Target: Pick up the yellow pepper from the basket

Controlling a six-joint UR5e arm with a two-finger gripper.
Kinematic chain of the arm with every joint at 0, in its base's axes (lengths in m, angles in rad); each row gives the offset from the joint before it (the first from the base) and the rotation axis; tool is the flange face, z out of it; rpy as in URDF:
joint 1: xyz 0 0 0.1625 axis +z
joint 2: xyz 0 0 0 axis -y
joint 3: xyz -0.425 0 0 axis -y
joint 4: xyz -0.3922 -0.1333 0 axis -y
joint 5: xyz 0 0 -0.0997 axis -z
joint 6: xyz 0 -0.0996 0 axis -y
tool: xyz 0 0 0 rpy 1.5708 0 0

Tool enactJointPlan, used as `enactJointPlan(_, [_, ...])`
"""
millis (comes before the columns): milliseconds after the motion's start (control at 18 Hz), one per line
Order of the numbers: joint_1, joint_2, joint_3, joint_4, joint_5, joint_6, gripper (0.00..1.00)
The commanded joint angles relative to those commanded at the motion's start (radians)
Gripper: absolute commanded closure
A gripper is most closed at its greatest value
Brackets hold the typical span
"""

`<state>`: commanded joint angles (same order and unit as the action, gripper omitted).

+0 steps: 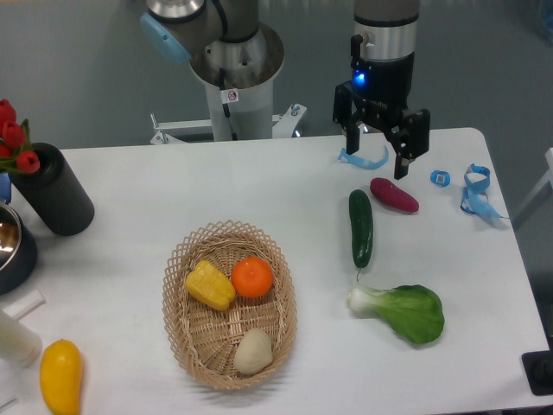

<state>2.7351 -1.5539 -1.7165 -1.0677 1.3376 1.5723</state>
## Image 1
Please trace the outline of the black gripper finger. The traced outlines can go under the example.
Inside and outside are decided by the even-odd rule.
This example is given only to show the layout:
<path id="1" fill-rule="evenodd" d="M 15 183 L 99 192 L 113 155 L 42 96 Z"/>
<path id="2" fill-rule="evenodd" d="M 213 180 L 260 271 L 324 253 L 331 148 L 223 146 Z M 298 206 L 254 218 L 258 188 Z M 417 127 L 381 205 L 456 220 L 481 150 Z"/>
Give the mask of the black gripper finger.
<path id="1" fill-rule="evenodd" d="M 353 90 L 351 81 L 335 87 L 333 121 L 341 126 L 346 137 L 346 153 L 359 150 L 359 126 L 366 113 L 366 99 Z"/>
<path id="2" fill-rule="evenodd" d="M 399 125 L 385 133 L 396 154 L 394 178 L 408 175 L 409 166 L 429 150 L 430 111 L 404 112 Z"/>

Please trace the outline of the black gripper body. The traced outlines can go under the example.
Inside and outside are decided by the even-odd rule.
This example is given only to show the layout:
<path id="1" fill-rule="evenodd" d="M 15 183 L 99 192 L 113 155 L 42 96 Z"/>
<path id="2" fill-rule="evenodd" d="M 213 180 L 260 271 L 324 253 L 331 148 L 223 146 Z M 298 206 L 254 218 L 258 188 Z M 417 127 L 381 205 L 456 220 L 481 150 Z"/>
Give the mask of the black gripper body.
<path id="1" fill-rule="evenodd" d="M 411 33 L 357 33 L 351 38 L 351 82 L 366 99 L 361 124 L 384 134 L 408 111 L 414 65 Z"/>

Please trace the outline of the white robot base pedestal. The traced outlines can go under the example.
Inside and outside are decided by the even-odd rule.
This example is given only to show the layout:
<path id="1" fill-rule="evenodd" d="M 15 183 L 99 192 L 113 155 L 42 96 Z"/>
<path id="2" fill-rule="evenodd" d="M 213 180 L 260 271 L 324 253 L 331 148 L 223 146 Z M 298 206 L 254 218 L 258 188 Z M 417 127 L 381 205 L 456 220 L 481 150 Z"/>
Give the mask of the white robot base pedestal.
<path id="1" fill-rule="evenodd" d="M 168 59 L 187 63 L 207 96 L 213 139 L 236 141 L 297 137 L 307 107 L 292 104 L 283 114 L 273 112 L 273 86 L 284 63 L 283 42 L 264 23 L 252 38 L 238 43 L 215 41 L 197 54 L 187 50 L 150 16 L 143 26 Z"/>

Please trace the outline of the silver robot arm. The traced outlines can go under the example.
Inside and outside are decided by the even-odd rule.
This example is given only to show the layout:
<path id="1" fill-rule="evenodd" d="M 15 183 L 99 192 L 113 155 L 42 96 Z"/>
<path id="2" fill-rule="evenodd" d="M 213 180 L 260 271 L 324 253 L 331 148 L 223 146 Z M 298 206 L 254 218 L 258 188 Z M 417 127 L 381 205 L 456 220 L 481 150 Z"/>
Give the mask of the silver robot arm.
<path id="1" fill-rule="evenodd" d="M 166 59 L 188 63 L 204 84 L 217 141 L 271 138 L 273 82 L 283 42 L 262 23 L 255 1 L 150 1 L 140 23 Z M 350 41 L 351 76 L 334 90 L 333 120 L 346 153 L 359 150 L 360 129 L 385 135 L 394 176 L 429 149 L 429 111 L 407 105 L 415 58 L 417 1 L 358 1 Z"/>

